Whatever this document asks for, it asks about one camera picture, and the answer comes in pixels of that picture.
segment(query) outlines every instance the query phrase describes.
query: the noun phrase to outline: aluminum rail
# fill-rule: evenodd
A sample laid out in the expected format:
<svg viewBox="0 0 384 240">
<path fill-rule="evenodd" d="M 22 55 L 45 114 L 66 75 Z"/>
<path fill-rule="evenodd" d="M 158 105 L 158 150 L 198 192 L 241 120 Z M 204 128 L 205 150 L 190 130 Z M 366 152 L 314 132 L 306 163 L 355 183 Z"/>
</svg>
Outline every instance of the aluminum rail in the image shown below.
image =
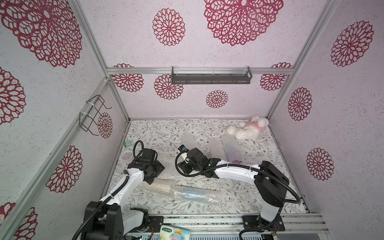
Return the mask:
<svg viewBox="0 0 384 240">
<path fill-rule="evenodd" d="M 184 228 L 193 234 L 238 234 L 244 230 L 244 215 L 254 214 L 165 214 L 150 215 L 164 217 L 164 225 Z M 290 233 L 329 233 L 321 214 L 281 214 L 285 231 L 279 234 Z"/>
<path fill-rule="evenodd" d="M 293 68 L 250 68 L 252 74 L 291 74 Z M 172 67 L 107 68 L 108 74 L 171 74 Z M 175 74 L 244 74 L 247 68 L 178 68 Z"/>
</svg>

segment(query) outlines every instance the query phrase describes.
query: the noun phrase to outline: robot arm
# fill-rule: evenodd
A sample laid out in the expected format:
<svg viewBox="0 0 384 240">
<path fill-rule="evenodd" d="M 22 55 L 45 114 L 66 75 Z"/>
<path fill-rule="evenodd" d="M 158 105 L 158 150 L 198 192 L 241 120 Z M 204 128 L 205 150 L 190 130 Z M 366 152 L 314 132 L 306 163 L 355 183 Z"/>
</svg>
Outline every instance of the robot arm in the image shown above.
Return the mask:
<svg viewBox="0 0 384 240">
<path fill-rule="evenodd" d="M 88 204 L 84 223 L 72 239 L 77 239 L 80 232 L 81 240 L 121 239 L 134 228 L 145 230 L 149 225 L 149 214 L 146 209 L 131 209 L 123 218 L 121 207 L 128 202 L 142 181 L 151 184 L 164 169 L 165 167 L 157 160 L 157 152 L 143 148 L 128 165 L 128 169 L 124 170 L 125 176 L 116 186 L 99 202 L 92 201 Z"/>
<path fill-rule="evenodd" d="M 188 150 L 184 145 L 179 147 L 179 156 L 184 161 L 175 165 L 177 171 L 186 177 L 204 175 L 213 178 L 229 178 L 255 184 L 264 200 L 263 208 L 258 218 L 258 226 L 263 228 L 279 217 L 285 202 L 300 203 L 300 197 L 288 187 L 289 180 L 272 163 L 263 161 L 260 165 L 245 166 L 222 161 L 217 158 L 208 159 L 197 148 Z M 287 190 L 292 193 L 296 200 L 286 200 Z"/>
<path fill-rule="evenodd" d="M 217 158 L 208 159 L 197 148 L 188 150 L 182 145 L 179 151 L 175 165 L 177 171 L 183 176 L 193 177 L 202 174 L 209 178 L 229 178 L 256 185 L 265 202 L 256 225 L 259 228 L 251 229 L 252 231 L 263 231 L 277 220 L 284 203 L 289 201 L 284 199 L 287 190 L 296 197 L 296 201 L 290 200 L 290 202 L 300 202 L 300 197 L 288 187 L 288 178 L 270 162 L 263 161 L 260 165 L 245 166 Z M 184 160 L 177 163 L 179 156 Z M 128 165 L 128 169 L 124 170 L 126 175 L 112 191 L 99 202 L 88 204 L 84 223 L 76 234 L 82 233 L 81 240 L 119 239 L 134 228 L 145 230 L 149 225 L 148 212 L 145 209 L 131 209 L 123 218 L 121 205 L 128 202 L 129 197 L 142 181 L 151 184 L 164 169 L 165 167 L 157 160 L 157 152 L 143 148 Z M 193 170 L 199 173 L 190 175 Z"/>
</svg>

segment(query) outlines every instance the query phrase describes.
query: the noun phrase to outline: floral tablecloth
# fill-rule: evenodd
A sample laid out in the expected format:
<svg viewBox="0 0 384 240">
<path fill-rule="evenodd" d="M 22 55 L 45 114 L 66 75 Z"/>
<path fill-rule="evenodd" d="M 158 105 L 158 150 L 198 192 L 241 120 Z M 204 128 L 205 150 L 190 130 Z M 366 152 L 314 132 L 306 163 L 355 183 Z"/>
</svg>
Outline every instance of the floral tablecloth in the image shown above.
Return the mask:
<svg viewBox="0 0 384 240">
<path fill-rule="evenodd" d="M 182 144 L 181 135 L 188 132 L 193 135 L 199 149 L 209 157 L 209 140 L 223 136 L 228 126 L 238 126 L 240 121 L 135 120 L 131 122 L 126 140 L 131 140 L 133 144 L 137 140 L 141 140 L 145 148 L 156 150 L 159 156 L 167 154 L 169 158 L 174 159 L 177 155 L 177 148 Z M 242 164 L 253 165 L 260 164 L 262 161 L 270 161 L 291 180 L 268 127 L 257 141 L 239 140 L 238 144 L 244 157 Z M 110 190 L 123 177 L 122 172 L 126 167 L 127 164 L 119 159 L 109 186 Z M 123 211 L 126 212 L 131 207 L 140 207 L 148 209 L 150 214 L 253 214 L 259 213 L 263 206 L 263 199 L 257 188 L 245 182 L 205 176 L 186 178 L 180 175 L 174 180 L 177 181 L 177 185 L 220 190 L 224 197 L 221 204 L 209 205 L 190 200 L 172 199 L 166 195 L 137 188 L 130 197 L 130 201 L 123 207 Z M 290 182 L 290 187 L 295 189 L 292 182 Z M 287 193 L 287 197 L 293 199 L 290 193 Z M 283 212 L 305 213 L 306 211 L 303 205 L 286 203 Z"/>
</svg>

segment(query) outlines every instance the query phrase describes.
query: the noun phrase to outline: metal base plate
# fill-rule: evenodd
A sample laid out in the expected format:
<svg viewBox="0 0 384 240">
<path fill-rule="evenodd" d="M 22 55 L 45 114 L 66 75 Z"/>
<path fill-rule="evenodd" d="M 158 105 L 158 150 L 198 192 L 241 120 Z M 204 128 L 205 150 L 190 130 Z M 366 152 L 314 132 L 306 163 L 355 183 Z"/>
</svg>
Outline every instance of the metal base plate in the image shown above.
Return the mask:
<svg viewBox="0 0 384 240">
<path fill-rule="evenodd" d="M 155 231 L 154 232 L 160 232 L 160 228 L 161 226 L 163 225 L 163 222 L 164 222 L 164 218 L 161 217 L 161 216 L 150 216 L 149 217 L 149 223 L 155 227 Z M 139 230 L 136 230 L 136 229 L 132 229 L 131 231 L 129 232 L 132 232 L 132 233 L 144 233 L 144 232 L 152 232 L 152 227 L 151 225 L 149 224 L 149 226 L 144 230 L 144 231 L 139 231 Z"/>
<path fill-rule="evenodd" d="M 244 229 L 248 230 L 248 229 L 258 228 L 259 227 L 258 220 L 257 220 L 258 216 L 259 215 L 243 216 Z M 277 219 L 277 221 L 275 222 L 274 225 L 266 228 L 265 231 L 269 231 L 269 232 L 276 232 L 276 231 L 283 232 L 283 231 L 285 231 L 284 223 L 281 219 L 281 216 L 279 216 L 279 218 Z"/>
</svg>

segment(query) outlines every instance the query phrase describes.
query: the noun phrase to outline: black cable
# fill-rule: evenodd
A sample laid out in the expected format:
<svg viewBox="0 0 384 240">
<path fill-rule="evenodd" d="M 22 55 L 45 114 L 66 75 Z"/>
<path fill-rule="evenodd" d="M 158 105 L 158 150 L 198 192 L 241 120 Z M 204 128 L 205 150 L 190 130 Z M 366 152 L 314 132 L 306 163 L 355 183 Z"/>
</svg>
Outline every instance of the black cable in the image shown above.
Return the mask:
<svg viewBox="0 0 384 240">
<path fill-rule="evenodd" d="M 255 172 L 258 172 L 260 173 L 261 175 L 265 176 L 265 177 L 269 177 L 273 180 L 275 180 L 276 182 L 280 183 L 286 190 L 288 190 L 295 198 L 296 200 L 291 200 L 291 199 L 285 199 L 284 202 L 291 202 L 291 203 L 295 203 L 295 204 L 299 204 L 301 203 L 301 200 L 300 200 L 300 197 L 299 195 L 297 195 L 297 193 L 292 189 L 290 188 L 289 186 L 287 186 L 284 182 L 282 182 L 280 179 L 278 179 L 277 177 L 273 176 L 272 174 L 269 174 L 263 170 L 259 170 L 257 168 L 254 168 L 254 167 L 249 167 L 249 166 L 245 166 L 245 165 L 240 165 L 240 164 L 234 164 L 234 163 L 228 163 L 228 164 L 223 164 L 223 165 L 219 165 L 219 166 L 215 166 L 213 168 L 210 168 L 210 169 L 207 169 L 207 170 L 203 170 L 201 172 L 198 172 L 198 173 L 195 173 L 195 174 L 185 174 L 183 173 L 182 171 L 180 171 L 179 167 L 177 166 L 177 160 L 178 158 L 180 157 L 181 154 L 185 153 L 186 151 L 183 151 L 183 152 L 180 152 L 177 156 L 176 156 L 176 159 L 175 159 L 175 166 L 176 166 L 176 170 L 181 174 L 183 175 L 184 177 L 196 177 L 196 176 L 199 176 L 199 175 L 202 175 L 206 172 L 209 172 L 209 171 L 212 171 L 212 170 L 215 170 L 217 168 L 221 168 L 221 167 L 240 167 L 240 168 L 245 168 L 245 169 L 250 169 L 251 171 L 255 171 Z"/>
<path fill-rule="evenodd" d="M 263 226 L 263 227 L 254 228 L 254 229 L 247 229 L 247 230 L 244 229 L 244 230 L 240 231 L 240 232 L 239 232 L 239 238 L 240 238 L 240 240 L 244 240 L 244 239 L 241 237 L 241 235 L 242 235 L 243 233 L 246 233 L 246 232 L 255 232 L 255 231 L 263 230 L 263 229 L 266 229 L 267 227 L 272 226 L 272 225 L 275 224 L 275 222 L 279 219 L 279 216 L 280 216 L 280 213 L 277 213 L 275 219 L 273 219 L 272 222 L 268 223 L 267 225 L 265 225 L 265 226 Z"/>
<path fill-rule="evenodd" d="M 144 148 L 144 143 L 141 141 L 141 140 L 138 140 L 135 145 L 133 146 L 133 157 L 136 157 L 135 155 L 135 150 L 136 150 L 136 146 L 138 143 L 141 143 L 141 151 L 139 152 L 138 156 L 140 156 L 140 154 L 142 153 L 143 151 L 143 148 Z"/>
<path fill-rule="evenodd" d="M 89 215 L 89 217 L 80 225 L 79 229 L 73 235 L 72 240 L 76 240 L 79 237 L 81 231 L 83 230 L 85 225 L 89 222 L 89 220 L 93 219 L 95 217 L 95 215 L 102 209 L 102 207 L 105 206 L 107 204 L 107 202 L 109 202 L 109 200 L 111 200 L 112 197 L 115 196 L 118 192 L 120 192 L 122 190 L 122 188 L 127 184 L 128 180 L 129 180 L 128 171 L 124 170 L 123 172 L 126 174 L 125 181 L 120 185 L 120 187 L 118 187 L 111 194 L 111 196 L 107 197 L 107 199 L 105 199 L 102 203 L 100 203 L 97 206 L 97 208 Z"/>
</svg>

